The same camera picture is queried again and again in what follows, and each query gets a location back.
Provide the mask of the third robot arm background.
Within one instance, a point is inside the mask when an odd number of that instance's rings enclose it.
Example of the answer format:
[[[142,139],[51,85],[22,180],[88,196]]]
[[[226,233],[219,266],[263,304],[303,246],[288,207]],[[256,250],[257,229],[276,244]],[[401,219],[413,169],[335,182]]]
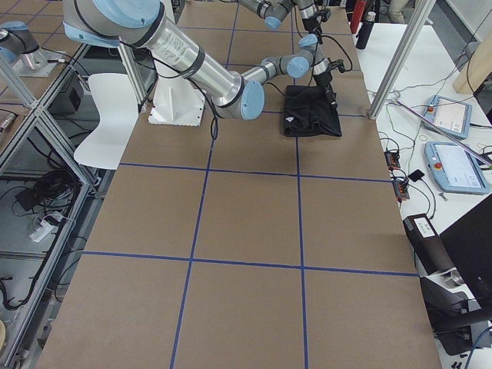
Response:
[[[21,77],[47,78],[55,67],[22,21],[1,24],[1,56]]]

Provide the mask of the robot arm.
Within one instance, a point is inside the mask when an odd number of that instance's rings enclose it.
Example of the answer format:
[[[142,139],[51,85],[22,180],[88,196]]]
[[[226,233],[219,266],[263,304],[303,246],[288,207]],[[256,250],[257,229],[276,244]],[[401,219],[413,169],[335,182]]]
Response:
[[[239,0],[238,3],[255,13],[271,30],[277,30],[284,19],[291,13],[298,10],[304,26],[304,30],[310,34],[321,35],[321,24],[331,17],[331,10],[322,7],[322,1],[313,0],[281,0],[281,1],[260,1],[260,0]]]
[[[336,107],[331,72],[344,72],[345,67],[342,60],[331,61],[322,51],[320,23],[327,21],[330,10],[318,10],[313,1],[242,1],[241,5],[272,30],[297,8],[308,33],[299,41],[298,52],[265,58],[243,74],[228,71],[165,16],[161,1],[65,1],[65,34],[89,45],[148,49],[155,61],[203,89],[221,118],[256,119],[264,108],[267,81],[278,75],[300,78],[308,71],[329,107]]]

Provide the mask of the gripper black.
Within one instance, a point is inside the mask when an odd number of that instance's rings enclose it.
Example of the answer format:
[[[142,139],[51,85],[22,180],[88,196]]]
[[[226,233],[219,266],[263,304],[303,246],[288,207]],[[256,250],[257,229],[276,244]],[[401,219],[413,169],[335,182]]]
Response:
[[[331,17],[329,8],[316,11],[315,8],[304,8],[301,10],[301,18],[304,30],[310,34],[321,35],[323,33],[321,24]]]
[[[325,88],[325,94],[329,104],[332,107],[337,106],[336,93],[331,88],[331,81],[333,80],[331,72],[337,69],[340,73],[345,73],[349,69],[345,68],[344,61],[337,59],[335,61],[329,58],[324,58],[314,65],[314,80],[318,87]]]

